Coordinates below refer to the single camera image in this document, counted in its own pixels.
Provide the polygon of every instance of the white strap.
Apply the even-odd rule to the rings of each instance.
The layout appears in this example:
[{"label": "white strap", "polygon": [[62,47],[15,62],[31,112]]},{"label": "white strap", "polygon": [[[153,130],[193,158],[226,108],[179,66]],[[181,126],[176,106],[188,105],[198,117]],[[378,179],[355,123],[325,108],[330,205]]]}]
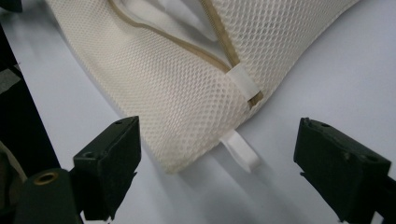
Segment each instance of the white strap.
[{"label": "white strap", "polygon": [[247,100],[250,100],[260,92],[259,87],[250,78],[247,70],[241,63],[231,69],[226,75],[238,87]]},{"label": "white strap", "polygon": [[247,172],[251,173],[254,168],[261,164],[260,158],[256,152],[235,130],[230,130],[224,134],[220,138],[220,141],[227,147],[233,159]]}]

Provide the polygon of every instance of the beige binding tape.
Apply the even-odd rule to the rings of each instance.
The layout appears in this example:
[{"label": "beige binding tape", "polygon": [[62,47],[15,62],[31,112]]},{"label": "beige binding tape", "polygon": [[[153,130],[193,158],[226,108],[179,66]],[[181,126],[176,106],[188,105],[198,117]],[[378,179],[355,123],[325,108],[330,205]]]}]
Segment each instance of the beige binding tape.
[{"label": "beige binding tape", "polygon": [[119,0],[108,0],[109,4],[111,5],[111,7],[113,8],[113,10],[117,13],[117,15],[124,21],[126,21],[127,23],[131,24],[134,27],[141,27],[141,28],[145,28],[148,29],[158,35],[161,35],[171,41],[173,41],[174,43],[176,43],[177,45],[181,46],[183,49],[188,50],[189,52],[197,55],[198,57],[204,59],[205,61],[207,61],[208,63],[211,63],[213,66],[217,67],[219,70],[221,70],[224,73],[227,73],[230,70],[230,67],[224,63],[222,60],[218,59],[215,55],[207,52],[204,49],[201,49],[199,47],[196,47],[193,44],[190,44],[184,40],[181,40],[179,38],[176,38],[172,35],[169,35],[168,33],[161,31],[159,29],[156,29],[150,25],[147,25],[145,23],[142,22],[136,22],[135,20],[133,20],[128,14],[125,13],[125,9],[123,8],[123,4],[121,1]]},{"label": "beige binding tape", "polygon": [[210,20],[210,23],[213,26],[213,29],[215,30],[216,35],[218,36],[221,47],[227,55],[228,61],[230,61],[231,66],[238,65],[240,62],[238,54],[233,47],[233,43],[231,42],[230,37],[228,37],[227,31],[224,28],[218,12],[215,10],[215,7],[213,7],[212,1],[201,0],[201,4],[207,14],[207,17]]}]

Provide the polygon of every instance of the white table surface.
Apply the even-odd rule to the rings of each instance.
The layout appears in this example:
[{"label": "white table surface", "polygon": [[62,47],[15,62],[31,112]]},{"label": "white table surface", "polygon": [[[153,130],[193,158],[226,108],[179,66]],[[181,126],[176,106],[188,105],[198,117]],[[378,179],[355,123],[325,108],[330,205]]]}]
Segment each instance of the white table surface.
[{"label": "white table surface", "polygon": [[[120,118],[74,58],[43,4],[2,17],[63,168]],[[178,175],[143,149],[114,223],[312,223],[337,216],[292,160],[299,120],[327,122],[396,162],[396,1],[363,0],[336,21],[238,132],[263,159],[243,171],[223,146]],[[393,166],[389,175],[396,178]]]}]

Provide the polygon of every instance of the white fabric loop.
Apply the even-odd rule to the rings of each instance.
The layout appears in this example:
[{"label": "white fabric loop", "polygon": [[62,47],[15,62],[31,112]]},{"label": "white fabric loop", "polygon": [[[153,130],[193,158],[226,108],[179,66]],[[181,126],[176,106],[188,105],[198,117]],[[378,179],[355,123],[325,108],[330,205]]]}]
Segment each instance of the white fabric loop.
[{"label": "white fabric loop", "polygon": [[224,134],[220,141],[227,147],[233,159],[248,173],[261,164],[261,160],[253,148],[235,130]]}]

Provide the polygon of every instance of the white mesh bag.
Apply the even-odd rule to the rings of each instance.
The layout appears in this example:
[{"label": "white mesh bag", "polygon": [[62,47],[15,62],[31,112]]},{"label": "white mesh bag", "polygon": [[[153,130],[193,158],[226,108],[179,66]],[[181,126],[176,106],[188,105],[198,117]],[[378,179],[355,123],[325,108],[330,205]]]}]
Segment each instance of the white mesh bag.
[{"label": "white mesh bag", "polygon": [[[198,21],[195,29],[168,15],[160,0],[47,1],[100,89],[125,116],[140,117],[142,137],[167,173],[184,169],[220,140],[245,169],[257,165],[233,130],[358,2],[190,0],[210,21]],[[205,38],[211,36],[206,23],[217,41]]]}]

